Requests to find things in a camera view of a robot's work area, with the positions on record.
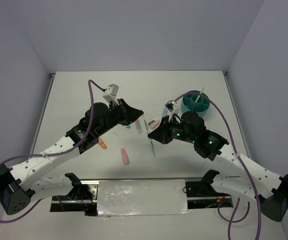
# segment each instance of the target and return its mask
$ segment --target teal container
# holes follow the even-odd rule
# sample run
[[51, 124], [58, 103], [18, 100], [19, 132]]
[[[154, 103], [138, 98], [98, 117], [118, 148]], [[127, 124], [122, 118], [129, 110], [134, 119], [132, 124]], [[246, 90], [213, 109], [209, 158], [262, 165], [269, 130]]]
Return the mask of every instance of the teal container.
[[[200, 91], [192, 90], [189, 92], [200, 93]], [[210, 102], [203, 98], [202, 96], [199, 97], [198, 101], [195, 102], [196, 98], [199, 95], [196, 94], [189, 94], [183, 97], [182, 103], [180, 105], [180, 109], [182, 113], [186, 113], [188, 111], [192, 111], [197, 113], [200, 117], [203, 117], [210, 107]]]

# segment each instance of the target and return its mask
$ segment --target purple cable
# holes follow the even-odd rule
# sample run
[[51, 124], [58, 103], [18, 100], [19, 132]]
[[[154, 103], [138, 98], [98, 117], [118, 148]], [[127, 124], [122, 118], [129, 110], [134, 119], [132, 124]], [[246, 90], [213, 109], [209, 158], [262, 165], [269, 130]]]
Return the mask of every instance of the purple cable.
[[[55, 156], [60, 156], [60, 155], [64, 155], [64, 154], [67, 154], [71, 151], [73, 151], [74, 149], [78, 148], [82, 142], [85, 140], [85, 138], [87, 137], [87, 135], [89, 134], [90, 130], [91, 130], [91, 126], [92, 126], [92, 121], [93, 121], [93, 116], [94, 116], [94, 108], [92, 107], [93, 104], [94, 104], [94, 99], [93, 99], [93, 92], [92, 92], [92, 86], [91, 86], [91, 83], [94, 84], [96, 87], [98, 87], [101, 91], [104, 91], [104, 88], [101, 88], [99, 85], [97, 85], [93, 80], [88, 80], [88, 88], [89, 88], [89, 94], [90, 94], [90, 118], [89, 118], [89, 123], [88, 123], [88, 126], [87, 126], [87, 130], [84, 134], [84, 136], [81, 138], [81, 140], [75, 145], [73, 146], [71, 149], [68, 149], [66, 151], [62, 151], [62, 152], [58, 152], [58, 153], [51, 153], [51, 154], [48, 154], [49, 157], [55, 157]], [[18, 155], [18, 156], [13, 156], [13, 157], [10, 157], [4, 161], [2, 161], [0, 163], [0, 166], [3, 165], [3, 164], [6, 164], [12, 160], [15, 160], [15, 159], [22, 159], [22, 158], [40, 158], [40, 157], [43, 157], [42, 154], [26, 154], [26, 155]], [[38, 200], [27, 212], [25, 212], [23, 215], [17, 217], [17, 218], [14, 218], [12, 220], [0, 220], [0, 224], [9, 224], [9, 223], [13, 223], [13, 222], [16, 222], [17, 220], [20, 220], [22, 219], [23, 217], [25, 217], [29, 212], [31, 212], [36, 206], [38, 203], [40, 203], [41, 199]]]
[[61, 201], [60, 196], [56, 196], [56, 198], [57, 198], [57, 200], [58, 200], [58, 202], [59, 202], [60, 209], [62, 209], [62, 212], [64, 212], [64, 205], [63, 205], [63, 203], [62, 203], [62, 201]]
[[[216, 110], [218, 111], [218, 113], [221, 115], [222, 119], [223, 119], [224, 122], [225, 122], [225, 125], [226, 125], [227, 130], [228, 130], [230, 142], [231, 142], [231, 144], [232, 144], [232, 147], [233, 147], [233, 149], [234, 149], [235, 154], [237, 154], [238, 151], [237, 151], [237, 148], [236, 148], [236, 146], [235, 146], [235, 142], [234, 142], [234, 139], [233, 139], [233, 135], [232, 135], [231, 128], [230, 128], [229, 123], [228, 123], [228, 121], [226, 120], [224, 114], [223, 114], [222, 111], [219, 109], [219, 107], [218, 107], [213, 101], [211, 101], [208, 97], [206, 97], [206, 96], [204, 96], [204, 95], [202, 95], [202, 94], [200, 94], [200, 93], [197, 93], [197, 92], [187, 92], [187, 93], [184, 93], [184, 94], [182, 94], [181, 96], [177, 97], [174, 101], [177, 102], [180, 98], [182, 98], [182, 97], [184, 97], [184, 96], [186, 96], [186, 95], [200, 95], [202, 98], [204, 98], [204, 99], [206, 99], [207, 101], [209, 101], [209, 102], [216, 108]], [[260, 234], [261, 234], [261, 226], [262, 226], [262, 215], [261, 215], [262, 212], [261, 212], [261, 202], [260, 202], [258, 190], [257, 190], [257, 188], [256, 188], [256, 186], [255, 186], [255, 183], [254, 183], [254, 180], [253, 180], [253, 178], [252, 178], [252, 176], [251, 176], [251, 174], [250, 174], [250, 171], [249, 171], [248, 168], [246, 167], [245, 163], [243, 162], [243, 160], [241, 159], [241, 157], [238, 156], [237, 158], [238, 158], [240, 164], [243, 166], [243, 168], [244, 168], [244, 170], [245, 170], [245, 172], [246, 172], [246, 174], [247, 174], [247, 176], [248, 176], [248, 178], [249, 178], [250, 184], [252, 185], [253, 190], [254, 190], [254, 195], [255, 195], [256, 205], [257, 205], [257, 219], [258, 219], [258, 221], [257, 221], [257, 231], [256, 231], [255, 240], [259, 240], [259, 239], [260, 239]]]
[[238, 210], [238, 207], [239, 207], [239, 204], [240, 204], [240, 198], [237, 199], [237, 202], [236, 202], [236, 205], [235, 205], [235, 208], [234, 208], [234, 211], [232, 213], [232, 216], [230, 216], [230, 220], [229, 220], [229, 223], [228, 223], [228, 228], [227, 228], [227, 236], [228, 236], [228, 240], [231, 240], [231, 226], [232, 226], [232, 223], [234, 222], [233, 221], [233, 218]]
[[[220, 207], [222, 206], [222, 204], [224, 203], [224, 202], [227, 202], [227, 201], [229, 201], [229, 199], [224, 199], [223, 201], [221, 201], [220, 203], [219, 203], [219, 205], [217, 206], [217, 212], [218, 212], [218, 215], [223, 219], [223, 220], [225, 220], [226, 222], [230, 222], [230, 220], [228, 220], [226, 217], [224, 217], [223, 215], [222, 215], [222, 213], [220, 212]], [[234, 223], [234, 224], [236, 224], [236, 223], [240, 223], [240, 222], [242, 222], [244, 219], [246, 219], [246, 217], [248, 216], [248, 214], [249, 214], [249, 212], [250, 212], [250, 202], [247, 202], [247, 210], [246, 210], [246, 213], [245, 213], [245, 215], [241, 218], [241, 219], [239, 219], [239, 220], [235, 220], [235, 221], [232, 221], [232, 223]]]

